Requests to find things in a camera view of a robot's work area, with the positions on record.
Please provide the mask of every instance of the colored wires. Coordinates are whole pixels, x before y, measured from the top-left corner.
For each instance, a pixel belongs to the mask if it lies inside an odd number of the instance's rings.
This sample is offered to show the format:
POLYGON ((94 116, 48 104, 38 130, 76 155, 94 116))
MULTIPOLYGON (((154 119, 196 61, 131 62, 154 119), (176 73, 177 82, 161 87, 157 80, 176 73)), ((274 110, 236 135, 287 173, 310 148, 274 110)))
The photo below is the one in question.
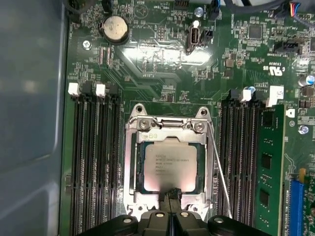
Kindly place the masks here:
POLYGON ((301 5, 301 3, 299 2, 290 2, 290 14, 291 17, 293 17, 297 22, 300 22, 301 24, 310 27, 310 28, 315 28, 314 24, 311 24, 309 22, 306 22, 304 20, 302 20, 298 15, 297 15, 297 9, 299 8, 299 6, 301 5))

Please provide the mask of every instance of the capacitor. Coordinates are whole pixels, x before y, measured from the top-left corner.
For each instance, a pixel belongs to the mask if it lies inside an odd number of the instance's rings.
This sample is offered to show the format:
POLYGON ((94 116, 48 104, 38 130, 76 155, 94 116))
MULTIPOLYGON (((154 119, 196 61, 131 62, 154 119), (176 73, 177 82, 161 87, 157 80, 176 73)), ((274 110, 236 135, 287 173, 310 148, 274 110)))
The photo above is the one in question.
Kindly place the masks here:
POLYGON ((298 83, 301 87, 313 85, 315 83, 315 77, 313 75, 302 76, 298 83))
POLYGON ((299 127, 299 133, 300 134, 307 134, 309 132, 309 128, 305 125, 301 125, 299 127))
POLYGON ((203 16, 203 8, 202 7, 197 7, 196 9, 195 9, 195 16, 196 17, 202 17, 203 16))
POLYGON ((110 16, 99 24, 99 31, 111 44, 125 44, 129 39, 129 26, 121 16, 110 16))

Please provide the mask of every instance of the black connector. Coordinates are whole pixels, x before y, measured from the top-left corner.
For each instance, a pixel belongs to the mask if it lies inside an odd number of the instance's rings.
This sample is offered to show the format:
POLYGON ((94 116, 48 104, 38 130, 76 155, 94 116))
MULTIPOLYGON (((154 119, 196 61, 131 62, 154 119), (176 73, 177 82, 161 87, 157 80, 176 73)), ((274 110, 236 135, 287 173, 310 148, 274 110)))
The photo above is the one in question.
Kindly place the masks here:
POLYGON ((274 45, 274 53, 286 54, 295 53, 300 55, 302 53, 301 45, 295 40, 288 40, 287 42, 278 42, 274 45))
POLYGON ((273 11, 272 17, 276 19, 283 19, 290 16, 289 1, 282 3, 277 9, 273 11))
POLYGON ((213 0, 210 5, 207 5, 207 15, 210 21, 215 21, 220 13, 220 5, 218 0, 213 0))
POLYGON ((113 1, 112 0, 102 0, 102 7, 106 16, 113 13, 113 1))
POLYGON ((209 29, 205 29, 201 33, 200 43, 202 45, 206 45, 211 39, 213 39, 213 31, 209 29))
POLYGON ((188 11, 189 0, 175 0, 174 10, 188 11))

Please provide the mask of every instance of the screw hole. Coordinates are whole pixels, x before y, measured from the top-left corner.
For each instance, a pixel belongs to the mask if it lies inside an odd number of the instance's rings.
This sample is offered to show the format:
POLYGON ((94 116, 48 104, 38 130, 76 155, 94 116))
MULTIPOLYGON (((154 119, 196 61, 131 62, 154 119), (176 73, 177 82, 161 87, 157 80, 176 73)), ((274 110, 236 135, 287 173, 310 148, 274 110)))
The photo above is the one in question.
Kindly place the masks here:
POLYGON ((137 112, 142 112, 142 107, 138 106, 136 109, 137 109, 137 112))
POLYGON ((207 113, 208 113, 207 110, 202 110, 202 111, 201 111, 201 115, 202 115, 202 116, 207 115, 207 113))

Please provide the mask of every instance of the mounting screw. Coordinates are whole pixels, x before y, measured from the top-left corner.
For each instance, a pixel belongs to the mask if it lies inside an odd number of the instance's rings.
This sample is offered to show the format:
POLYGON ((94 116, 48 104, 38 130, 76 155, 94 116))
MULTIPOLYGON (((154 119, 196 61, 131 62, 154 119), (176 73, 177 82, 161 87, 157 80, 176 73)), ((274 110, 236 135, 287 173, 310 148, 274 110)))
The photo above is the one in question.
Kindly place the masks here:
POLYGON ((310 129, 307 126, 305 126, 305 125, 301 125, 299 127, 299 133, 300 134, 307 134, 309 132, 309 130, 310 129))
POLYGON ((92 43, 88 40, 84 40, 82 46, 85 50, 90 50, 92 48, 92 43))
POLYGON ((203 8, 202 7, 197 7, 195 9, 195 16, 196 17, 202 17, 203 16, 203 8))
POLYGON ((223 220, 221 218, 215 218, 215 221, 219 224, 223 223, 223 220))
POLYGON ((131 222, 130 219, 125 219, 125 220, 124 220, 124 223, 130 223, 130 222, 131 222))
POLYGON ((196 131, 202 131, 205 128, 205 125, 201 122, 195 124, 196 131))
POLYGON ((181 213, 181 216, 182 216, 182 217, 188 217, 189 214, 188 214, 187 212, 182 212, 182 213, 181 213))
POLYGON ((163 216, 164 216, 164 213, 161 213, 161 212, 160 212, 160 213, 156 213, 156 216, 157 216, 157 217, 163 217, 163 216))
POLYGON ((139 121, 139 126, 141 129, 147 129, 149 128, 149 125, 150 125, 149 122, 145 119, 139 121))

